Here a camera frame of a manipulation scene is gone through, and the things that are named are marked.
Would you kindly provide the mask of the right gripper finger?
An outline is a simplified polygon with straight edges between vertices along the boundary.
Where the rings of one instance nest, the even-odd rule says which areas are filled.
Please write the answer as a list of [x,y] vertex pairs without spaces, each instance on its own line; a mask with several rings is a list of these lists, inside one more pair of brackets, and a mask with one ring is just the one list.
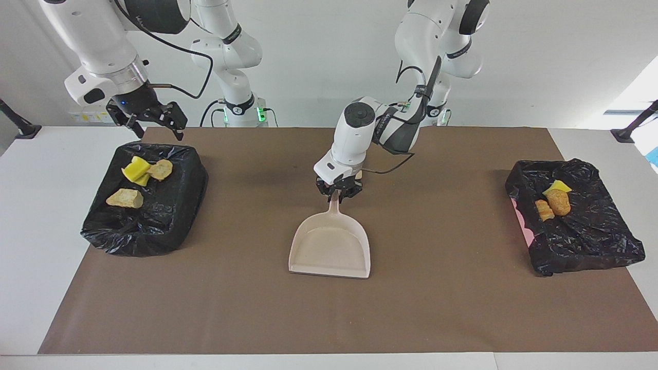
[[144,129],[142,128],[141,124],[139,124],[139,122],[138,122],[138,117],[137,117],[136,115],[131,115],[129,118],[126,118],[126,119],[125,119],[125,122],[124,122],[123,125],[124,125],[126,128],[130,129],[131,131],[133,131],[133,133],[136,134],[136,136],[137,136],[139,139],[142,139],[142,138],[143,138],[143,136],[144,136],[144,134],[145,134],[145,131],[144,131]]
[[176,140],[182,141],[184,137],[184,129],[187,126],[188,118],[184,114],[181,107],[177,102],[170,102],[166,105],[161,105],[160,126],[169,129]]

